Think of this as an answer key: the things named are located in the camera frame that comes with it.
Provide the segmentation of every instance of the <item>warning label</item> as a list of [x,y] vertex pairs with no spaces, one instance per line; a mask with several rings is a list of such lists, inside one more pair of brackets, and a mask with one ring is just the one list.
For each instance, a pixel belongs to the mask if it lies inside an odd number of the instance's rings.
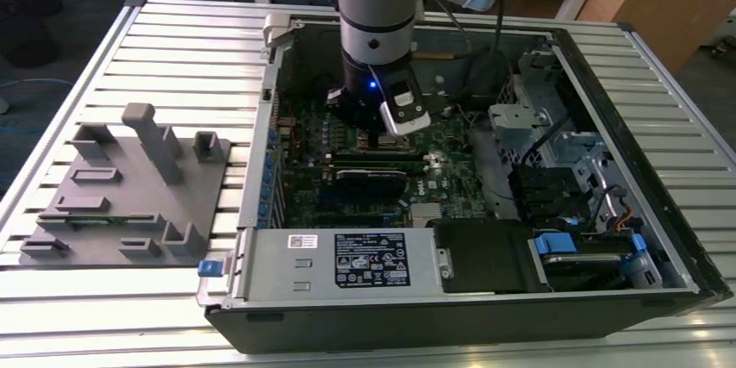
[[404,234],[335,234],[335,284],[340,288],[409,286]]

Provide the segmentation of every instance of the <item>aluminum extrusion table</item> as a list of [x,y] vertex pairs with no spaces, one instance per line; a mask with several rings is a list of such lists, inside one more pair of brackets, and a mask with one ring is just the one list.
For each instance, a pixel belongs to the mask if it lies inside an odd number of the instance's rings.
[[[15,270],[21,240],[76,150],[75,124],[111,122],[128,102],[148,102],[179,137],[213,129],[233,142],[209,254],[229,250],[265,60],[264,17],[324,8],[145,0],[123,9],[49,129],[0,203],[0,366],[731,366],[736,299],[683,317],[647,321],[603,340],[349,353],[247,356],[208,325],[193,269]],[[427,14],[427,20],[445,17]],[[493,16],[464,16],[493,24]],[[509,18],[509,26],[563,26],[632,130],[708,253],[736,289],[733,152],[635,33],[611,23]],[[209,283],[212,293],[224,279]]]

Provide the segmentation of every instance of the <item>white sticker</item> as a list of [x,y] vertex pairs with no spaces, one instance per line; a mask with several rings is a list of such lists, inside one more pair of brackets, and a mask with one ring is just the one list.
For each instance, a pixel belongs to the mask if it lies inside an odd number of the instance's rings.
[[289,234],[287,247],[289,249],[316,249],[317,235],[316,234]]

